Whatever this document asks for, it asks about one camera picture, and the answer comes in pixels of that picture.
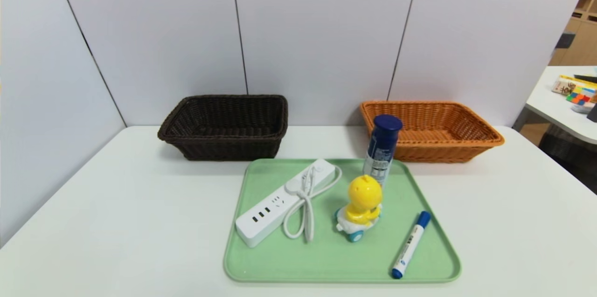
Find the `orange wicker basket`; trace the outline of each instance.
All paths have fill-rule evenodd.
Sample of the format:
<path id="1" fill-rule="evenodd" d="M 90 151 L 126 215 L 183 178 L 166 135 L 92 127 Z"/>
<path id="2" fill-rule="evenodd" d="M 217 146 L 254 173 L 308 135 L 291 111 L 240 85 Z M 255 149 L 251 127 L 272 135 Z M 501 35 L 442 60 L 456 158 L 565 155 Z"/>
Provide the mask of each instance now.
<path id="1" fill-rule="evenodd" d="M 504 144 L 504 138 L 463 104 L 445 101 L 367 101 L 361 104 L 369 135 L 373 119 L 390 114 L 403 122 L 395 159 L 461 163 Z"/>

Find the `toy wheel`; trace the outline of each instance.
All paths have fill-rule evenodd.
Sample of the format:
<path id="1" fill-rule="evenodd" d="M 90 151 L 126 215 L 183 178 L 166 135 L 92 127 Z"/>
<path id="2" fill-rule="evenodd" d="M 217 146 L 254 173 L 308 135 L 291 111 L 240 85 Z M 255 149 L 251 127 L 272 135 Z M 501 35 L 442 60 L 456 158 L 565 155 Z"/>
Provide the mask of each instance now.
<path id="1" fill-rule="evenodd" d="M 361 238 L 363 238 L 363 231 L 354 232 L 348 235 L 348 240 L 350 240 L 350 242 L 357 242 Z"/>

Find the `wicker basket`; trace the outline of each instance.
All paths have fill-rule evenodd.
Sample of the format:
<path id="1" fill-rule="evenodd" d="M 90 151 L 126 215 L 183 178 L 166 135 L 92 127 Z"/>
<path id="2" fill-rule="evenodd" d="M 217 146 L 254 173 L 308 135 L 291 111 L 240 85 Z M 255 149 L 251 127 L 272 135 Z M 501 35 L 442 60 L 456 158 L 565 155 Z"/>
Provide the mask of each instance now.
<path id="1" fill-rule="evenodd" d="M 191 161 L 253 161 L 275 157 L 287 128 L 280 95 L 204 95 L 183 99 L 158 138 Z"/>
<path id="2" fill-rule="evenodd" d="M 472 110 L 456 102 L 369 101 L 361 104 L 369 129 L 380 114 L 403 121 L 395 159 L 408 162 L 457 163 L 504 143 L 504 138 Z"/>

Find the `electrical outlet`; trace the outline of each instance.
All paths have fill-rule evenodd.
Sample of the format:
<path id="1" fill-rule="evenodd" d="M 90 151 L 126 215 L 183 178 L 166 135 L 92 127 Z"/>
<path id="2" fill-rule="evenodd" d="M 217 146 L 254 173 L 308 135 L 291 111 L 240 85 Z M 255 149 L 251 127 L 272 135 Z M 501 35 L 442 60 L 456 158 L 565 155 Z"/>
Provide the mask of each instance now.
<path id="1" fill-rule="evenodd" d="M 302 184 L 302 178 L 307 176 L 311 166 L 314 167 L 313 171 L 315 172 L 313 174 L 314 191 L 329 184 L 334 179 L 335 167 L 324 159 L 318 159 L 288 180 L 287 183 L 296 184 L 299 182 Z M 282 184 L 257 205 L 239 216 L 235 222 L 236 230 L 247 246 L 253 248 L 282 224 L 288 210 L 299 200 L 296 195 L 287 193 L 285 184 Z"/>

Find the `blue marker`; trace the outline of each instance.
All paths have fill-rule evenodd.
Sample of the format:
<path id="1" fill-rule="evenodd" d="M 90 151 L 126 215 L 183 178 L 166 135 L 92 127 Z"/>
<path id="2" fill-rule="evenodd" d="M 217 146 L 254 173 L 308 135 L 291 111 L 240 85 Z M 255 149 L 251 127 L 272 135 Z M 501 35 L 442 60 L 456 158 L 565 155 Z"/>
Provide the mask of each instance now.
<path id="1" fill-rule="evenodd" d="M 407 266 L 412 258 L 412 254 L 414 254 L 414 250 L 417 248 L 418 242 L 421 240 L 425 227 L 427 227 L 427 223 L 429 223 L 430 220 L 431 214 L 429 214 L 429 212 L 423 211 L 418 215 L 418 221 L 412 228 L 411 235 L 404 245 L 398 260 L 394 263 L 392 269 L 393 278 L 402 278 L 404 272 L 407 271 Z"/>

